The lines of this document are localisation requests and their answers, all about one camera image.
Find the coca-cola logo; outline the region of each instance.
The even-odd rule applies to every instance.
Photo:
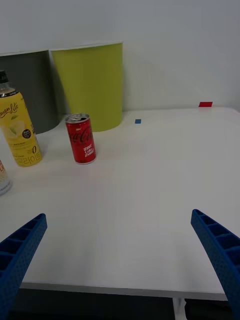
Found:
[[[81,143],[84,144],[88,140],[92,139],[93,133],[90,126],[87,126],[84,130],[78,133],[70,133],[69,138],[72,143]]]

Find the plastic bottle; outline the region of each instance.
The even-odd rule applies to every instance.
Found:
[[[10,86],[3,70],[0,71],[0,127],[20,167],[29,167],[42,160],[24,98]]]

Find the white table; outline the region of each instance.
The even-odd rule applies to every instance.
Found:
[[[123,114],[74,162],[62,122],[38,135],[39,164],[15,165],[0,197],[0,240],[40,213],[48,229],[23,288],[224,299],[190,221],[198,208],[240,235],[240,113],[230,108]]]

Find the floor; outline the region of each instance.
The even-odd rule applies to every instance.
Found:
[[[20,289],[8,320],[79,318],[174,320],[175,314],[171,298]]]

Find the white wall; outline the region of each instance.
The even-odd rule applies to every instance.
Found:
[[[240,104],[239,0],[7,0],[0,52],[124,41],[125,109]]]

